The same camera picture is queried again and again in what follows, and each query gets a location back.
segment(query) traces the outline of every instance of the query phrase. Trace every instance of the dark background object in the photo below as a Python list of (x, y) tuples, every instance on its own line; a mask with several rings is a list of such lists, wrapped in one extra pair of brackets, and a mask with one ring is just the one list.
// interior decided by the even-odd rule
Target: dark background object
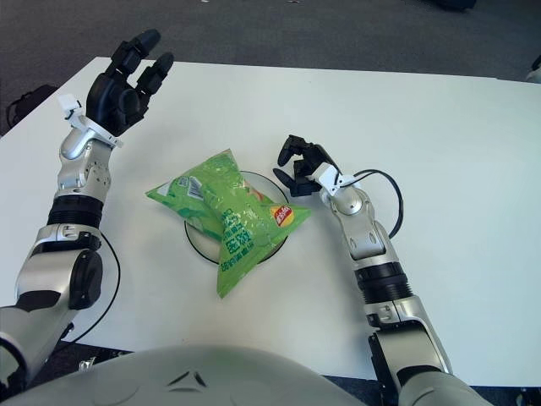
[(435, 0), (440, 6), (458, 11), (473, 8), (477, 0)]
[(6, 107), (6, 123), (12, 128), (20, 120), (25, 118), (32, 110), (38, 107), (41, 102), (47, 99), (54, 91), (58, 89), (51, 85), (42, 85), (34, 91), (24, 93), (17, 100), (12, 101)]

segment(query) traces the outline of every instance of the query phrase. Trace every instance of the gray carpet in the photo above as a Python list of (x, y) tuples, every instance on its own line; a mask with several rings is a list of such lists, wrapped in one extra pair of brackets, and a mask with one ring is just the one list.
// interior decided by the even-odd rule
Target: gray carpet
[[(45, 83), (61, 85), (147, 28), (163, 37), (150, 56), (169, 50), (177, 61), (523, 80), (541, 53), (540, 21), (539, 0), (478, 0), (466, 13), (424, 0), (0, 0), (0, 134), (11, 101)], [(100, 351), (73, 346), (37, 381)], [(329, 379), (378, 402), (373, 381)], [(516, 396), (476, 389), (494, 404)]]

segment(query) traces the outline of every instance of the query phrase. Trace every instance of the green chip bag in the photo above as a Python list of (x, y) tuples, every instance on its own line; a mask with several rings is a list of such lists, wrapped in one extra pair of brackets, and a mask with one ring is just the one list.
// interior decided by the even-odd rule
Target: green chip bag
[(223, 224), (217, 283), (223, 298), (309, 217), (310, 210), (261, 201), (259, 192), (246, 185), (230, 151), (190, 172), (200, 184), (204, 202)]
[(254, 189), (229, 150), (146, 195), (221, 241), (216, 290), (222, 298), (310, 215)]
[[(228, 154), (235, 167), (237, 166), (230, 150), (222, 153)], [(152, 200), (156, 200), (175, 211), (179, 216), (183, 217), (188, 224), (197, 228), (200, 232), (216, 241), (221, 241), (223, 224), (221, 220), (216, 217), (214, 211), (203, 201), (203, 197), (199, 192), (199, 187), (201, 186), (200, 182), (197, 178), (191, 176), (194, 170), (195, 168), (190, 169), (178, 178), (149, 190), (146, 192), (146, 195)], [(246, 188), (249, 193), (257, 196), (261, 202), (272, 203), (271, 199), (258, 192), (246, 181), (244, 181), (244, 188)]]

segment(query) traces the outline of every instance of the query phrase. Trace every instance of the chip bag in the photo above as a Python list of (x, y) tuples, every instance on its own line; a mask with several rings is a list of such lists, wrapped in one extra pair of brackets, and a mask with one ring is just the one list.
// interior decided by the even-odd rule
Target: chip bag
[[(230, 150), (222, 152), (231, 157), (234, 165), (237, 166)], [(146, 192), (152, 200), (162, 203), (183, 217), (188, 224), (200, 230), (205, 235), (221, 241), (223, 235), (223, 224), (210, 209), (199, 192), (201, 184), (197, 178), (193, 178), (193, 169), (183, 173), (166, 184), (158, 186)], [(272, 203), (272, 200), (254, 189), (248, 182), (244, 181), (244, 188), (264, 203)]]
[(222, 298), (310, 215), (307, 208), (263, 199), (246, 184), (230, 151), (193, 168), (190, 181), (223, 226), (217, 282)]

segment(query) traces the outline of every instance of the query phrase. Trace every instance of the wire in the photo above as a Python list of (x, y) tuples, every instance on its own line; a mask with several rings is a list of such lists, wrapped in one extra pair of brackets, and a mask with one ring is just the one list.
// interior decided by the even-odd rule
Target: wire
[[(357, 176), (362, 175), (364, 173), (366, 173), (364, 176), (357, 178)], [(363, 180), (364, 178), (367, 178), (368, 176), (373, 175), (375, 173), (378, 173), (381, 176), (384, 176), (391, 183), (393, 189), (396, 192), (396, 197), (398, 198), (398, 218), (396, 219), (395, 227), (393, 227), (393, 229), (389, 233), (389, 238), (392, 239), (396, 235), (396, 233), (398, 233), (398, 231), (400, 230), (400, 227), (402, 226), (402, 222), (404, 221), (404, 199), (402, 198), (402, 193), (395, 179), (393, 179), (392, 176), (389, 175), (388, 173), (380, 171), (379, 169), (364, 169), (363, 171), (357, 172), (353, 175), (355, 177), (355, 180), (349, 182), (348, 184), (342, 184), (340, 187), (346, 188), (347, 186), (351, 186), (352, 184), (357, 183), (359, 180)]]
[(107, 305), (106, 309), (103, 311), (103, 313), (101, 313), (101, 316), (98, 318), (98, 320), (96, 320), (96, 322), (90, 326), (85, 332), (83, 332), (80, 336), (78, 336), (77, 338), (75, 338), (73, 341), (70, 341), (69, 343), (67, 343), (66, 345), (64, 345), (63, 347), (55, 350), (52, 352), (51, 356), (53, 355), (56, 355), (58, 354), (59, 352), (61, 351), (64, 351), (64, 349), (66, 349), (67, 347), (71, 347), (72, 345), (74, 345), (75, 343), (77, 343), (81, 338), (83, 338), (84, 336), (86, 336), (89, 332), (92, 331), (92, 329), (94, 327), (96, 327), (101, 320), (103, 320), (103, 318), (106, 316), (107, 312), (109, 311), (109, 309), (111, 309), (111, 306), (112, 304), (114, 303), (115, 299), (117, 298), (117, 294), (118, 294), (118, 288), (120, 288), (120, 278), (121, 278), (121, 272), (120, 272), (120, 261), (118, 260), (118, 257), (117, 257), (117, 253), (115, 252), (115, 249), (112, 247), (111, 243), (109, 242), (109, 240), (107, 239), (107, 237), (105, 236), (104, 233), (101, 233), (101, 236), (103, 237), (103, 239), (105, 239), (105, 242), (107, 243), (107, 245), (109, 246), (109, 249), (111, 250), (112, 252), (112, 256), (115, 257), (115, 261), (117, 262), (117, 286), (115, 287), (115, 293), (112, 295), (112, 298), (111, 300), (109, 301), (109, 304)]

